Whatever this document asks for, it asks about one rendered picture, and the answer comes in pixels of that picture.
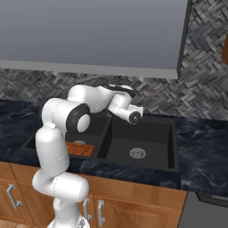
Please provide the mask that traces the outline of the grey wall cupboard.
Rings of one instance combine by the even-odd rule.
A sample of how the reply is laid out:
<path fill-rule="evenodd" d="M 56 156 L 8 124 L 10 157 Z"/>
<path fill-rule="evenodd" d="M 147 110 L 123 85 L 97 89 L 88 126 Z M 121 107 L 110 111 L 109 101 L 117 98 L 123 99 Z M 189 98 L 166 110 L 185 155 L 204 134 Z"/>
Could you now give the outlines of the grey wall cupboard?
<path fill-rule="evenodd" d="M 180 75 L 191 0 L 0 0 L 0 67 Z"/>

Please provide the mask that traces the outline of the grey dishwasher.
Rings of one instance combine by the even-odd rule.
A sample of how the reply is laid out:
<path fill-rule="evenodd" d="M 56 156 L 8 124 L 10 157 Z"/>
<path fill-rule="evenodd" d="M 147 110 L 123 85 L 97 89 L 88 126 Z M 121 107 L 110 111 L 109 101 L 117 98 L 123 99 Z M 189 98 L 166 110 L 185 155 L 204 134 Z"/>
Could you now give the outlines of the grey dishwasher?
<path fill-rule="evenodd" d="M 188 192 L 177 228 L 228 228 L 228 208 L 201 202 L 196 194 Z"/>

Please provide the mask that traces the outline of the wooden cupboard door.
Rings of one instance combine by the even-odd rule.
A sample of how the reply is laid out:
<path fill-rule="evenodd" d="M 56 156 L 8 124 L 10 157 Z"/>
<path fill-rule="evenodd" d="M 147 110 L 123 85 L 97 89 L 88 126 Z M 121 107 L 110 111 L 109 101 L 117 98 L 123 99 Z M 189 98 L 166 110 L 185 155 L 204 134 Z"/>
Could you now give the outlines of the wooden cupboard door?
<path fill-rule="evenodd" d="M 19 185 L 0 179 L 0 219 L 34 226 L 34 220 L 23 199 Z"/>
<path fill-rule="evenodd" d="M 103 227 L 98 223 L 98 200 L 103 200 Z M 181 212 L 178 210 L 94 197 L 98 228 L 177 228 Z"/>
<path fill-rule="evenodd" d="M 36 227 L 46 228 L 55 218 L 53 197 L 45 196 L 44 194 L 35 191 L 31 184 L 19 183 L 19 186 Z M 87 198 L 89 199 L 86 204 L 87 214 L 92 217 L 89 220 L 89 224 L 91 228 L 97 228 L 94 211 L 94 197 L 88 195 Z"/>

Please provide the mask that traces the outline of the wooden front panel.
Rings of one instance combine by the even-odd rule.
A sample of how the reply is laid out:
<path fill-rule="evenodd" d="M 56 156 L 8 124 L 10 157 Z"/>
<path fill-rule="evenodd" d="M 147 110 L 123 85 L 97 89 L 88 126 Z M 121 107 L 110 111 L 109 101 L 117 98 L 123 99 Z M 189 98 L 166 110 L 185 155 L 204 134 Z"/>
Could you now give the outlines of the wooden front panel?
<path fill-rule="evenodd" d="M 31 184 L 38 167 L 31 167 L 0 161 L 0 179 Z M 182 211 L 187 191 L 175 190 L 154 185 L 119 181 L 91 175 L 82 175 L 88 180 L 90 193 L 146 205 Z"/>

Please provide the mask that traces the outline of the black double sink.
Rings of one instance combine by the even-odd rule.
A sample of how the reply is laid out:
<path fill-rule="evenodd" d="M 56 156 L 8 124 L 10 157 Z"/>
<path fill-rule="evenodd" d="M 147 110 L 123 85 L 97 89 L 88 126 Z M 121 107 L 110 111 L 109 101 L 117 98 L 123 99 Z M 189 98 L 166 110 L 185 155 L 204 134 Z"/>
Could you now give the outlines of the black double sink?
<path fill-rule="evenodd" d="M 87 160 L 97 160 L 132 167 L 152 168 L 162 171 L 179 170 L 175 120 L 173 118 L 145 115 L 136 125 L 116 116 L 101 112 L 91 116 L 91 124 L 82 134 L 65 134 L 68 143 L 84 141 L 94 150 Z M 143 159 L 133 159 L 129 151 L 142 148 Z"/>

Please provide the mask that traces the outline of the brown wooden cutting board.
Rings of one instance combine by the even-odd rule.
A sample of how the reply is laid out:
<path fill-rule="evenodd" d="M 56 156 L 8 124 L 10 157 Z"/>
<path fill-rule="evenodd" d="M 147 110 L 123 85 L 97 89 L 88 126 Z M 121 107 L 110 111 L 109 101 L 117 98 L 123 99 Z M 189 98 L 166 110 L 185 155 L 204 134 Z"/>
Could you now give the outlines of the brown wooden cutting board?
<path fill-rule="evenodd" d="M 94 146 L 88 144 L 78 144 L 74 142 L 67 142 L 68 153 L 82 157 L 90 157 L 93 153 Z"/>

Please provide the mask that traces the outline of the wooden wall cupboard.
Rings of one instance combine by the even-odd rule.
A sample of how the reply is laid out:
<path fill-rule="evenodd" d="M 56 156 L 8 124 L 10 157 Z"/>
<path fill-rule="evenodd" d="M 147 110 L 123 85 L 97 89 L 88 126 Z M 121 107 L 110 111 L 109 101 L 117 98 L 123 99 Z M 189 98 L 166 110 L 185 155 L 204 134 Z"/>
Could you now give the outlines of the wooden wall cupboard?
<path fill-rule="evenodd" d="M 224 48 L 221 54 L 221 58 L 228 65 L 228 33 L 226 34 L 226 39 L 224 41 Z"/>

